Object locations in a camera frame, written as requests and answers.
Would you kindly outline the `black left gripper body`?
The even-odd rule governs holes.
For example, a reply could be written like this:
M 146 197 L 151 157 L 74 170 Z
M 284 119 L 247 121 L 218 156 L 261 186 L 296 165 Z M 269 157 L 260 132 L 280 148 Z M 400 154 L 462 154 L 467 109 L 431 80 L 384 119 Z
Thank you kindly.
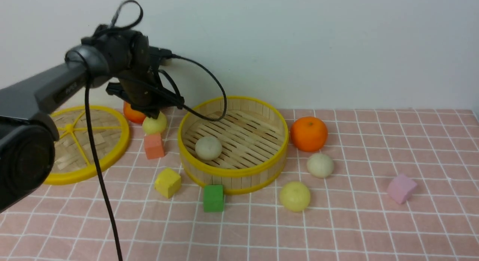
M 110 82 L 106 92 L 130 104 L 139 112 L 160 112 L 168 107 L 184 108 L 184 97 L 166 72 L 147 73 L 146 79 L 106 75 L 119 82 Z

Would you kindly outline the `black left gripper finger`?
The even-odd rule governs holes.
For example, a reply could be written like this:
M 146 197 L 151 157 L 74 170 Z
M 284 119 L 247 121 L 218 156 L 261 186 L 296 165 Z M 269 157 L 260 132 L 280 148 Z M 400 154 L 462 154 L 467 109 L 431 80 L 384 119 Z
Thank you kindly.
M 141 113 L 151 119 L 157 119 L 160 113 L 160 109 L 157 107 L 141 107 Z

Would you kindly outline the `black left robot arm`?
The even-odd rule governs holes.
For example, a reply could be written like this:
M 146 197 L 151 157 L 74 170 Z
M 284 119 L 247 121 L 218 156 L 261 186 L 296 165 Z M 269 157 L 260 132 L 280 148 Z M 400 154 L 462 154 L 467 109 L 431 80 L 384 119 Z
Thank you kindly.
M 60 138 L 50 115 L 80 89 L 107 84 L 107 94 L 149 117 L 184 104 L 175 83 L 170 91 L 154 73 L 172 57 L 170 50 L 150 46 L 139 31 L 101 24 L 67 51 L 60 65 L 1 89 L 1 211 L 46 181 Z

